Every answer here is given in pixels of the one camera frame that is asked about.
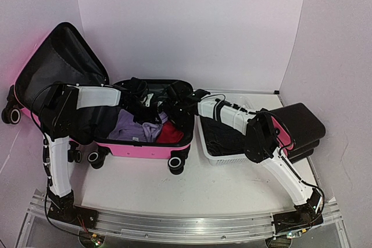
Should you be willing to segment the pink hard-shell kids suitcase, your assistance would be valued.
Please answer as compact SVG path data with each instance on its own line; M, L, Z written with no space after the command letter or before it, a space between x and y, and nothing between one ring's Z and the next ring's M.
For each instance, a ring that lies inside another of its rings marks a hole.
M80 162L79 146L97 144L87 159L101 168L107 155L165 159L184 170L194 117L186 110L192 85L182 80L130 78L111 84L108 73L71 23L58 24L31 55L1 113L6 124L31 117L51 142L67 139L63 161Z

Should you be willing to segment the lilac purple shirt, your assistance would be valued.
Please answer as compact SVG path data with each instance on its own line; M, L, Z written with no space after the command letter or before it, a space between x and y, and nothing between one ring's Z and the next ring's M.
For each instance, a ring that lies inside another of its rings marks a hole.
M131 113L121 109L116 126L108 135L108 139L115 141L155 142L162 131L163 125L168 120L168 116L164 112L161 112L159 117L159 124L140 124L134 121L134 116Z

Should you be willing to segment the black denim jeans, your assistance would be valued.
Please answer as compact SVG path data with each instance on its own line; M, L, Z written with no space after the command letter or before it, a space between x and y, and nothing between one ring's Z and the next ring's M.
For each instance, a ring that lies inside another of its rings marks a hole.
M244 153L245 137L239 131L211 118L200 117L206 148L211 156Z

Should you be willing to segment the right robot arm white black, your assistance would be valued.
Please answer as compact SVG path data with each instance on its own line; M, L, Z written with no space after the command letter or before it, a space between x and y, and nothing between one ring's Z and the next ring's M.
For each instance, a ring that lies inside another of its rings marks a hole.
M199 116L229 126L244 136L246 158L267 169L294 204L294 211L275 217L275 225L299 229L320 221L324 192L306 182L292 163L298 149L303 149L298 154L301 159L311 155L326 134L324 124L303 103L274 110L247 110L214 98L206 90L193 91L183 81L170 84L165 93L161 108L177 124L183 123L187 115Z

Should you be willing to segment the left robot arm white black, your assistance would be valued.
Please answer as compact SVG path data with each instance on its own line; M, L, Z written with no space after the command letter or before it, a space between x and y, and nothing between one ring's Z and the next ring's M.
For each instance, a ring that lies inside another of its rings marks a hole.
M132 123L153 124L160 128L166 122L158 106L145 106L147 84L139 82L139 89L106 84L69 84L57 81L30 81L25 91L29 100L30 116L43 134L43 164L48 177L47 196L55 212L47 217L72 223L78 219L83 208L74 205L74 193L68 173L69 162L80 162L76 146L92 142L92 128L84 134L79 132L79 121L85 116L83 110L93 107L119 107L133 115Z

